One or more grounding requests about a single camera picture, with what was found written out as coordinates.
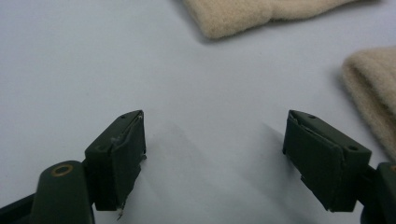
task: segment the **beige knit fabric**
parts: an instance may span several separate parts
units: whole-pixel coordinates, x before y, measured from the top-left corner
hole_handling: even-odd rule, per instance
[[[396,161],[396,46],[356,52],[343,70],[357,108]]]
[[[298,20],[358,0],[184,0],[205,36],[220,38],[269,20]]]

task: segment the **beige fabric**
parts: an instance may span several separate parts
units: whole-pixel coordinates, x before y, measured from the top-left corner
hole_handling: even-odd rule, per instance
[[[205,36],[220,38],[269,20],[297,20],[358,0],[184,0]]]
[[[396,161],[396,46],[354,53],[343,70],[356,106]]]

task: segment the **screw hole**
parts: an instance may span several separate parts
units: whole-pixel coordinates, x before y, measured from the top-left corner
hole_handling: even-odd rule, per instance
[[[348,147],[348,149],[349,149],[349,150],[352,150],[352,151],[357,151],[357,150],[359,150],[357,147],[353,147],[353,146]]]
[[[70,164],[62,164],[59,165],[55,168],[53,168],[53,170],[50,172],[53,176],[62,176],[62,175],[67,175],[70,172],[72,172],[73,170],[73,166]]]

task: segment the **metal rivet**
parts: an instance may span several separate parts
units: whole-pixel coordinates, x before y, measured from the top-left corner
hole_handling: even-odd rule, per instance
[[[55,177],[59,177],[59,176],[63,176],[63,175],[67,175],[70,172],[72,172],[73,170],[73,166],[70,164],[61,164],[55,168],[52,169],[52,171],[50,172],[50,174],[52,176]]]

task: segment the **white surface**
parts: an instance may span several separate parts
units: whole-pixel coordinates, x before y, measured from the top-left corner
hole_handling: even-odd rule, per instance
[[[281,153],[289,109],[385,161],[339,77],[358,49],[396,44],[396,2],[205,39],[179,0],[0,2],[0,206],[143,109],[148,160],[124,217],[96,223],[359,223],[326,212]]]

